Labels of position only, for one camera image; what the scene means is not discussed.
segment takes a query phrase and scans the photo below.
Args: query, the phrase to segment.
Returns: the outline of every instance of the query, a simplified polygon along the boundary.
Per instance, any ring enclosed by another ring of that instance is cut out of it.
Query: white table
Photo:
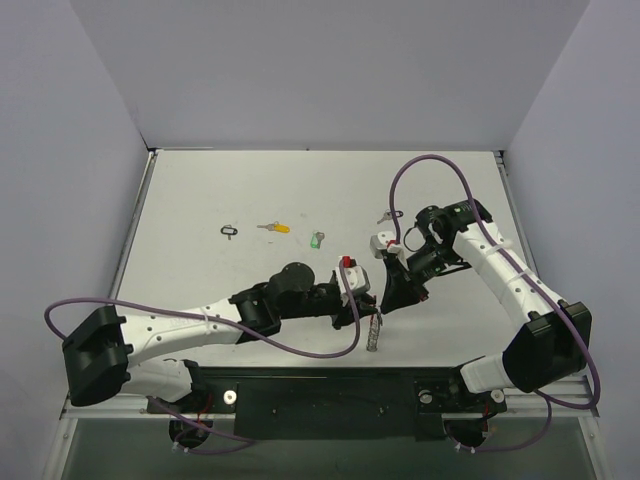
[[[286,264],[300,261],[328,281],[341,255],[357,259],[369,274],[371,293],[382,298],[385,269],[369,250],[371,235],[388,208],[396,171],[419,152],[160,151],[118,297],[185,309],[211,303],[266,281]],[[492,213],[506,238],[522,247],[491,152],[443,152],[467,176],[475,197]],[[439,162],[412,167],[400,181],[396,208],[403,229],[415,214],[436,204],[465,199],[453,171]],[[256,228],[279,221],[289,234]],[[232,240],[220,234],[232,224]],[[312,232],[326,238],[310,247]],[[417,248],[417,231],[407,242]],[[428,301],[384,319],[379,349],[367,352],[366,329],[350,355],[314,360],[262,342],[208,346],[171,357],[224,366],[447,366],[502,351],[515,331],[502,307],[473,271],[427,285]],[[286,320],[274,337],[315,352],[344,349],[353,327],[335,331],[327,318]]]

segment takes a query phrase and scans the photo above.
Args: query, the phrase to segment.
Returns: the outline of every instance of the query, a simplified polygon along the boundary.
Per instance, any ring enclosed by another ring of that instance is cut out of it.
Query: wall
[[[72,0],[154,147],[505,148],[588,0]]]
[[[42,311],[108,292],[147,154],[68,1],[4,0],[0,40],[0,478],[24,480],[66,394]]]
[[[601,425],[637,478],[640,3],[592,0],[506,157],[544,278],[594,313]]]

